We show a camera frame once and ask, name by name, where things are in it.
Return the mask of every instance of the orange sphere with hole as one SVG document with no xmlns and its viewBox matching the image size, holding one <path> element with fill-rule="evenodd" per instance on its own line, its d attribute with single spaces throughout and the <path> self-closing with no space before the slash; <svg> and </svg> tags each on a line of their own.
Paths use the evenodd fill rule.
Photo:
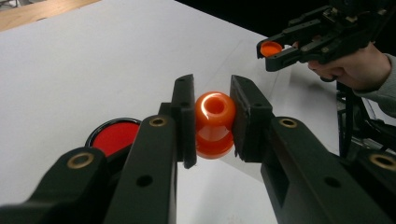
<svg viewBox="0 0 396 224">
<path fill-rule="evenodd" d="M 233 146 L 233 100 L 219 91 L 210 91 L 197 99 L 195 105 L 196 149 L 200 157 L 217 159 Z"/>
</svg>

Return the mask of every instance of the dark background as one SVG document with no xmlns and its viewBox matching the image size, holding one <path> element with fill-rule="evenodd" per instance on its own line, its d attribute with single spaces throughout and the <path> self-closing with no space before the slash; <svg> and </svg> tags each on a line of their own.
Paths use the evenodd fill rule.
<svg viewBox="0 0 396 224">
<path fill-rule="evenodd" d="M 329 4 L 327 0 L 177 0 L 207 14 L 231 22 L 260 35 L 282 32 L 288 21 L 303 13 Z M 395 16 L 387 23 L 375 45 L 383 52 L 396 56 L 394 40 Z"/>
</svg>

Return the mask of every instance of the white table surface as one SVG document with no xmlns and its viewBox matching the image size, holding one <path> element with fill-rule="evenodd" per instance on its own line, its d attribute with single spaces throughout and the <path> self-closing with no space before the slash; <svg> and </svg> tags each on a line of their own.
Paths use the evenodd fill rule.
<svg viewBox="0 0 396 224">
<path fill-rule="evenodd" d="M 305 64 L 266 72 L 264 38 L 171 0 L 102 0 L 0 33 L 0 204 L 27 199 L 98 125 L 157 114 L 187 74 L 196 98 L 229 93 L 231 75 L 252 79 L 277 116 L 336 152 L 335 85 Z M 233 153 L 180 165 L 177 190 L 177 223 L 276 223 L 260 165 Z"/>
</svg>

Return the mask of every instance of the human hand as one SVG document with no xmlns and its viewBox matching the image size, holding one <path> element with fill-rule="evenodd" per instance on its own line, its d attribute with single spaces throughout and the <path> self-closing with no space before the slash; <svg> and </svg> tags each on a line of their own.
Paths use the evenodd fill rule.
<svg viewBox="0 0 396 224">
<path fill-rule="evenodd" d="M 356 91 L 374 91 L 387 80 L 391 64 L 388 57 L 379 51 L 373 43 L 366 48 L 339 58 L 335 61 L 320 64 L 308 62 L 308 68 L 320 77 L 336 78 Z"/>
</svg>

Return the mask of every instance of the person's sleeve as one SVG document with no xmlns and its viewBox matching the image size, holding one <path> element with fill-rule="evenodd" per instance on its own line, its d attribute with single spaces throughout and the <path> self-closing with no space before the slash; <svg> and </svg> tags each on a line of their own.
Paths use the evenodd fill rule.
<svg viewBox="0 0 396 224">
<path fill-rule="evenodd" d="M 388 79 L 377 91 L 354 91 L 359 97 L 376 101 L 385 114 L 396 118 L 396 57 L 386 54 L 392 65 Z"/>
</svg>

